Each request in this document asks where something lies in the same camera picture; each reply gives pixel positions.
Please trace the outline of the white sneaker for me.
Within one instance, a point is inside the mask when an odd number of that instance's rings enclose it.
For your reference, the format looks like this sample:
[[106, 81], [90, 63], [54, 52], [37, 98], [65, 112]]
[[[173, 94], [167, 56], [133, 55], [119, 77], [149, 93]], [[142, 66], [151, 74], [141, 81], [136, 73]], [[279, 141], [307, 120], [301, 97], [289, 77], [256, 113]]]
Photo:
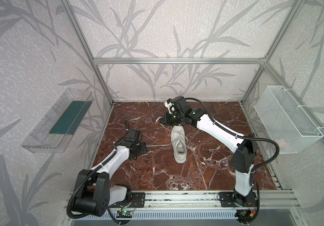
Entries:
[[174, 126], [171, 131], [171, 144], [174, 151], [174, 159], [177, 163], [182, 164], [186, 161], [187, 147], [185, 131], [182, 126]]

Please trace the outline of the white shoelace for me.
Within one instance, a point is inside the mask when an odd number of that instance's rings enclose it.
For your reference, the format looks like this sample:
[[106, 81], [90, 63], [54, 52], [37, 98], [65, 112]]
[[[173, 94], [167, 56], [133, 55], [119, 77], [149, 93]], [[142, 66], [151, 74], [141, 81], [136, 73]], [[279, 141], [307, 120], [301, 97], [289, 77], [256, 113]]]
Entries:
[[160, 116], [144, 130], [147, 147], [172, 147], [179, 140], [188, 142], [188, 137], [181, 125], [175, 129], [174, 126], [164, 125], [161, 121]]

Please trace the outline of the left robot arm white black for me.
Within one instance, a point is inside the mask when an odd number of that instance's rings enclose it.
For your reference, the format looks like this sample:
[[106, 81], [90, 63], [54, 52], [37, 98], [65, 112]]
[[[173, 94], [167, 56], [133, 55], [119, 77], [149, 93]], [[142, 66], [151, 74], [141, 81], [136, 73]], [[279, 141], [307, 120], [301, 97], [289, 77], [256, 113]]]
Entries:
[[146, 154], [147, 146], [141, 141], [141, 132], [131, 129], [128, 120], [125, 120], [125, 129], [126, 133], [113, 142], [113, 150], [104, 160], [91, 169], [79, 172], [66, 207], [69, 218], [101, 217], [114, 204], [131, 202], [131, 189], [111, 186], [110, 179], [125, 161], [136, 160]]

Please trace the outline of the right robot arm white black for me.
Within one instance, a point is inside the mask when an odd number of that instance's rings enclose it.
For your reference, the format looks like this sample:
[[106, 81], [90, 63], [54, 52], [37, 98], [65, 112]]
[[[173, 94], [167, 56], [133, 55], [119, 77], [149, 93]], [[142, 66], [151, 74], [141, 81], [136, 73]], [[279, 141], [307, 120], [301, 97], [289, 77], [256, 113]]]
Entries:
[[[252, 200], [253, 185], [257, 184], [252, 181], [254, 172], [278, 157], [280, 154], [278, 143], [268, 138], [245, 136], [228, 128], [214, 119], [206, 105], [196, 98], [178, 96], [165, 101], [164, 106], [167, 108], [167, 112], [160, 120], [162, 125], [191, 125], [211, 135], [233, 153], [231, 159], [231, 164], [235, 170], [233, 201], [237, 206], [245, 207]], [[272, 144], [275, 147], [275, 153], [268, 160], [255, 165], [257, 141]]]

